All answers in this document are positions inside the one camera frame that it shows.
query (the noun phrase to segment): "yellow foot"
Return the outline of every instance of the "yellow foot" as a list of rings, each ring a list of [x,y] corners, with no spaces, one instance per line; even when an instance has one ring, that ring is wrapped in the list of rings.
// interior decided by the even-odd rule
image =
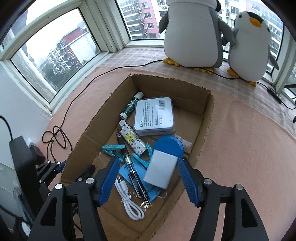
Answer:
[[[230,73],[231,76],[239,78],[239,75],[232,68],[229,68],[227,72]]]
[[[257,86],[257,83],[256,83],[256,82],[248,81],[248,83],[249,83],[250,85],[254,86],[254,87]]]
[[[200,70],[201,72],[207,72],[208,74],[213,74],[213,68],[194,68],[194,70]]]
[[[163,60],[164,63],[168,63],[168,64],[174,64],[175,66],[179,66],[180,64],[178,64],[177,62],[175,62],[174,60],[171,60],[170,58],[165,58]]]

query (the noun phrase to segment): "black pen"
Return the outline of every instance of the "black pen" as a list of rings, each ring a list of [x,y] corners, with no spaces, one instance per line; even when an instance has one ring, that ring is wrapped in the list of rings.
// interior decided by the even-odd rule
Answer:
[[[117,132],[117,142],[119,145],[125,145],[124,138],[119,132]],[[137,171],[133,167],[133,161],[131,159],[131,156],[129,155],[127,148],[125,147],[125,148],[121,149],[121,153],[123,155],[123,159],[126,163],[126,166],[128,167],[128,170],[129,170],[128,176],[131,180],[131,183],[133,185],[133,188],[135,189],[137,196],[140,199],[143,199],[145,201],[145,203],[150,207],[151,203],[149,201],[150,200],[149,195],[148,195]]]

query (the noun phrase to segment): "barcode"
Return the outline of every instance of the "barcode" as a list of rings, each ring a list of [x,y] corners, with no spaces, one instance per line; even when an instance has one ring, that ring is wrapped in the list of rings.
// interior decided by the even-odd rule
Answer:
[[[165,110],[165,100],[158,101],[159,110]]]

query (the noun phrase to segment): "small penguin plush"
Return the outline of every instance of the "small penguin plush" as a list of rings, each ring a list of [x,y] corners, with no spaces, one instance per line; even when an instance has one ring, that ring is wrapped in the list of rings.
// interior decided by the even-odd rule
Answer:
[[[267,67],[268,59],[278,70],[279,66],[270,52],[271,33],[263,19],[252,12],[240,12],[232,29],[235,46],[230,43],[227,70],[232,76],[241,77],[249,84],[256,86]],[[228,43],[222,38],[225,46]]]
[[[232,45],[231,28],[219,18],[218,0],[167,0],[168,12],[159,23],[165,29],[163,62],[185,67],[219,68],[223,61],[221,32]]]

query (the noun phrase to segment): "blue disc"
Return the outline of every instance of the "blue disc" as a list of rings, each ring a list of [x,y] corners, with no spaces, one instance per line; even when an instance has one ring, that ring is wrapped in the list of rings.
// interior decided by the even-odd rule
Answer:
[[[184,154],[184,147],[182,142],[174,136],[164,136],[159,138],[155,142],[152,152],[154,150],[159,150],[178,158],[181,158]]]

